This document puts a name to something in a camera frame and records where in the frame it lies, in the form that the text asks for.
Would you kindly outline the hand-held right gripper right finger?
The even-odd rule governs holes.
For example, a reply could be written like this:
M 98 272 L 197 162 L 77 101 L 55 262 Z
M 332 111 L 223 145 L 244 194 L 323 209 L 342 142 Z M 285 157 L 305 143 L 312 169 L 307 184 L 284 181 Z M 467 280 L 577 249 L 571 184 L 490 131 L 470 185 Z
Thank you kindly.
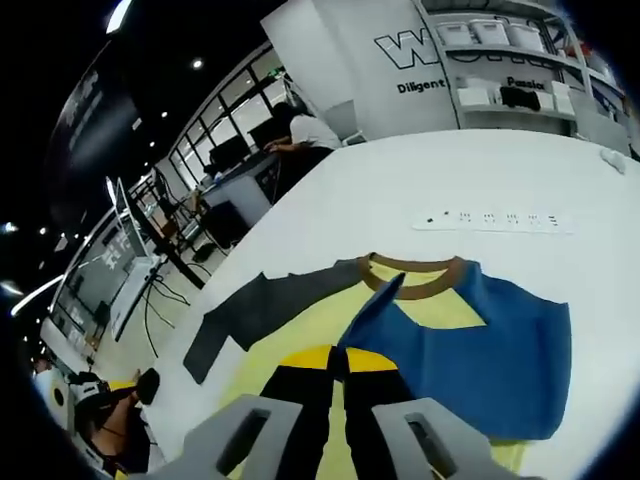
M 345 361 L 344 430 L 356 475 L 359 479 L 395 479 L 392 457 L 373 409 L 410 401 L 414 396 L 387 357 L 348 347 Z

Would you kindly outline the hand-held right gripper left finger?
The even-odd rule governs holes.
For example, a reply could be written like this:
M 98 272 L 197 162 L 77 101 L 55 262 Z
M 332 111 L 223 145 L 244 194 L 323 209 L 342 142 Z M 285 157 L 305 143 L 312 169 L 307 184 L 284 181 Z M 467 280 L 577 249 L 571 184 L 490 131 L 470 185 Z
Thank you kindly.
M 294 354 L 259 395 L 242 394 L 187 434 L 146 479 L 314 479 L 329 438 L 332 347 Z

